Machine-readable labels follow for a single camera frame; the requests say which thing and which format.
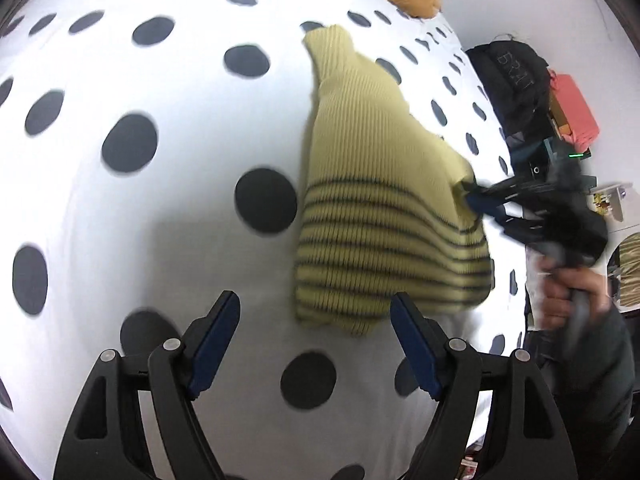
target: sweater sleeve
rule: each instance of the sweater sleeve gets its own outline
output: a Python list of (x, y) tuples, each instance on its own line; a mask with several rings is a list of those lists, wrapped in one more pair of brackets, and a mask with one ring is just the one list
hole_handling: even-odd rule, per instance
[(628, 425), (634, 356), (624, 320), (613, 307), (561, 367), (556, 404), (569, 434), (580, 480), (596, 476)]

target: black backpack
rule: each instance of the black backpack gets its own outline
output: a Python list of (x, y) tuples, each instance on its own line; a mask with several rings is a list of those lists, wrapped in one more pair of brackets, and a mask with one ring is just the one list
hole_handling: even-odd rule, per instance
[(548, 63), (528, 44), (492, 41), (466, 51), (502, 127), (504, 135), (523, 131), (537, 108), (548, 107)]

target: polka dot sheet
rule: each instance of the polka dot sheet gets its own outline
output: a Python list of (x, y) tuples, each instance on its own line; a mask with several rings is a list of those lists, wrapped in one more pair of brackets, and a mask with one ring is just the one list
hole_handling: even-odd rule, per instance
[[(334, 23), (479, 182), (511, 174), (500, 124), (441, 14), (411, 19), (386, 0), (30, 0), (3, 31), (0, 425), (41, 478), (99, 353), (150, 351), (224, 289), (242, 318), (195, 409), (229, 478), (406, 470), (436, 405), (390, 324), (353, 338), (293, 317), (316, 100), (302, 38)], [(506, 355), (522, 343), (524, 250), (484, 226), (488, 299), (436, 319)], [(489, 405), (481, 394), (470, 441)], [(151, 420), (148, 397), (142, 410)], [(172, 477), (166, 462), (156, 469)]]

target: yellow sweater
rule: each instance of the yellow sweater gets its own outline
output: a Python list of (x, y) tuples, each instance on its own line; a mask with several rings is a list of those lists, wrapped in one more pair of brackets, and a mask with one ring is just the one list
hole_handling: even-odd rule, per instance
[(422, 313), (481, 303), (491, 288), (469, 163), (409, 113), (395, 80), (334, 25), (305, 36), (319, 80), (296, 315), (367, 333), (396, 292)]

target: silver screw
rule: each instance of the silver screw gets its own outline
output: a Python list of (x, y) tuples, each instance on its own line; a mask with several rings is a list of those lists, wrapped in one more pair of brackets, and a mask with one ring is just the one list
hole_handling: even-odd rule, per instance
[(165, 350), (177, 350), (180, 348), (180, 340), (172, 337), (171, 339), (167, 339), (164, 343), (162, 343), (162, 348)]
[(523, 363), (526, 363), (529, 359), (531, 359), (531, 356), (529, 355), (529, 352), (527, 352), (526, 350), (523, 350), (522, 348), (518, 348), (516, 350), (516, 359), (518, 361), (522, 361)]
[(105, 350), (100, 354), (100, 361), (108, 363), (109, 361), (113, 361), (116, 357), (115, 350)]
[(449, 341), (449, 348), (456, 352), (462, 352), (466, 348), (466, 343), (462, 339), (455, 337)]

